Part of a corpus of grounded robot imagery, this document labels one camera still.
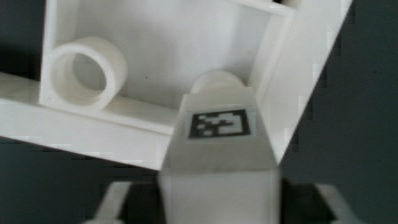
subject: white ring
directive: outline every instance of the white ring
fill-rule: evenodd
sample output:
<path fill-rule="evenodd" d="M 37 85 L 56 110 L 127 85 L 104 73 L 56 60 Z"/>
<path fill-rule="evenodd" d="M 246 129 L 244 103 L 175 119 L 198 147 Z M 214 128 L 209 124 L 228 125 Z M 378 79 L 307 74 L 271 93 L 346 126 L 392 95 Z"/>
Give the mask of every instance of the white ring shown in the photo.
<path fill-rule="evenodd" d="M 85 55 L 97 63 L 104 74 L 104 89 L 88 89 L 72 72 L 74 56 Z M 97 37 L 86 37 L 56 47 L 51 56 L 51 86 L 60 99 L 74 106 L 102 109 L 120 90 L 127 75 L 125 59 L 113 44 Z"/>

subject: white plastic part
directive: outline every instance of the white plastic part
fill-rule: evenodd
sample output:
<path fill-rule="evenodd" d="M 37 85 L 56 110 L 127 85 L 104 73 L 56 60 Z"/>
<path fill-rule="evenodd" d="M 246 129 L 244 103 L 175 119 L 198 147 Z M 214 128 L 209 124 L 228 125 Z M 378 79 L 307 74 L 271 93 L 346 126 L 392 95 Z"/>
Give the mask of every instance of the white plastic part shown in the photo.
<path fill-rule="evenodd" d="M 184 95 L 157 180 L 168 224 L 278 224 L 278 168 L 250 87 Z"/>
<path fill-rule="evenodd" d="M 76 55 L 88 56 L 101 66 L 104 73 L 104 89 L 86 88 L 76 78 L 72 62 Z M 77 39 L 60 45 L 51 53 L 51 62 L 42 66 L 42 73 L 51 74 L 42 83 L 47 83 L 47 93 L 40 104 L 76 112 L 102 109 L 108 105 L 125 81 L 125 60 L 113 44 L 97 37 Z"/>
<path fill-rule="evenodd" d="M 214 71 L 196 79 L 189 93 L 198 93 L 223 88 L 241 88 L 243 86 L 241 80 L 228 72 Z"/>
<path fill-rule="evenodd" d="M 122 221 L 117 220 L 117 216 L 129 187 L 131 182 L 113 182 L 109 184 L 93 219 L 85 221 L 83 224 L 122 224 Z"/>
<path fill-rule="evenodd" d="M 316 184 L 316 188 L 335 216 L 335 221 L 332 221 L 332 224 L 364 224 L 351 212 L 349 205 L 335 187 L 326 184 Z"/>
<path fill-rule="evenodd" d="M 154 136 L 159 134 L 165 139 L 170 136 L 182 94 L 189 92 L 200 75 L 225 70 L 253 88 L 271 148 L 280 161 L 349 3 L 351 0 L 285 0 L 282 4 L 259 0 L 49 0 L 40 103 L 85 118 L 63 116 L 61 113 L 38 108 L 35 103 L 15 101 L 13 106 L 5 106 L 5 110 L 0 110 L 0 116 L 5 116 L 1 125 L 13 125 L 15 129 L 1 128 L 0 135 L 26 139 L 49 147 L 56 145 L 58 149 L 85 155 L 93 155 L 92 151 L 106 152 L 97 153 L 95 157 L 157 169 L 165 148 L 147 149 L 143 145 L 150 144 L 145 141 L 157 144 Z M 56 49 L 86 37 L 101 38 L 111 43 L 127 65 L 124 86 L 106 106 L 108 98 L 101 98 L 102 104 L 93 101 L 77 104 L 76 99 L 83 95 L 77 94 L 70 102 L 51 93 L 56 84 L 51 83 L 54 73 L 47 68 L 56 67 Z M 81 76 L 76 80 L 81 85 L 88 83 L 90 86 L 90 77 L 97 77 L 101 72 L 104 77 L 109 74 L 102 65 L 111 67 L 111 60 L 102 64 L 92 54 L 85 56 L 101 67 L 99 70 L 90 69 L 92 65 L 81 60 L 74 62 L 76 75 Z M 17 82 L 17 87 L 24 88 L 26 85 L 24 81 Z M 8 103 L 6 97 L 17 97 L 12 91 L 8 88 L 1 89 L 1 103 Z M 47 123 L 44 118 L 40 120 L 24 113 L 15 113 L 21 108 L 37 111 L 38 117 L 49 113 L 56 122 L 69 117 L 69 125 L 42 124 Z M 8 119 L 17 114 L 29 117 L 28 122 L 21 122 L 26 117 Z M 86 134 L 76 132 L 81 124 L 90 130 Z M 131 144 L 131 140 L 120 137 L 127 134 L 113 136 L 108 130 L 97 128 L 104 124 L 133 134 L 147 133 L 145 138 L 134 139 Z M 29 136 L 24 130 L 31 128 L 35 135 Z M 97 138 L 104 133 L 111 137 Z"/>

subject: dark background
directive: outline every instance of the dark background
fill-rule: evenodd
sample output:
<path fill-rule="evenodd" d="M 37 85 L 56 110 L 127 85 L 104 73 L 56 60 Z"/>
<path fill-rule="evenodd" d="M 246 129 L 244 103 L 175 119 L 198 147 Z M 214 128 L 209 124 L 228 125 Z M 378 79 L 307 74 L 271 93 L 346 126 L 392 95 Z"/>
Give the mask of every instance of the dark background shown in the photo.
<path fill-rule="evenodd" d="M 0 0 L 0 71 L 29 79 L 38 79 L 42 19 L 44 0 Z M 398 1 L 360 0 L 349 9 L 282 172 L 294 183 L 337 186 L 369 224 L 398 223 L 395 130 Z M 0 139 L 0 223 L 77 224 L 93 214 L 108 183 L 154 178 L 150 170 Z"/>

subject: white plastic structure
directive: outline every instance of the white plastic structure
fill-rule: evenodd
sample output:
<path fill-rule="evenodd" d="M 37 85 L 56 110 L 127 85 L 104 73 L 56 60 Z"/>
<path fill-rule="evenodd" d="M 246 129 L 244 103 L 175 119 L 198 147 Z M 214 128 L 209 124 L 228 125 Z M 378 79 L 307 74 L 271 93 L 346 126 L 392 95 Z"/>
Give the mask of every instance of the white plastic structure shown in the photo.
<path fill-rule="evenodd" d="M 349 2 L 47 0 L 40 83 L 0 75 L 0 135 L 159 169 L 182 94 L 221 70 L 280 161 Z"/>
<path fill-rule="evenodd" d="M 212 73 L 196 83 L 220 77 L 234 80 Z M 157 180 L 166 224 L 278 224 L 276 161 L 252 88 L 237 82 L 184 95 Z"/>

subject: qr-like tag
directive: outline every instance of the qr-like tag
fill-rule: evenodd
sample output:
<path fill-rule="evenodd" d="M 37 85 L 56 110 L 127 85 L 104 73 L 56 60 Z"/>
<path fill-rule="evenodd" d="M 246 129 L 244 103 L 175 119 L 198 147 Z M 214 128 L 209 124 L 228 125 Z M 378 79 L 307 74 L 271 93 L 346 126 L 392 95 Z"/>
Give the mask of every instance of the qr-like tag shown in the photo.
<path fill-rule="evenodd" d="M 189 139 L 250 135 L 246 110 L 230 110 L 191 115 Z"/>

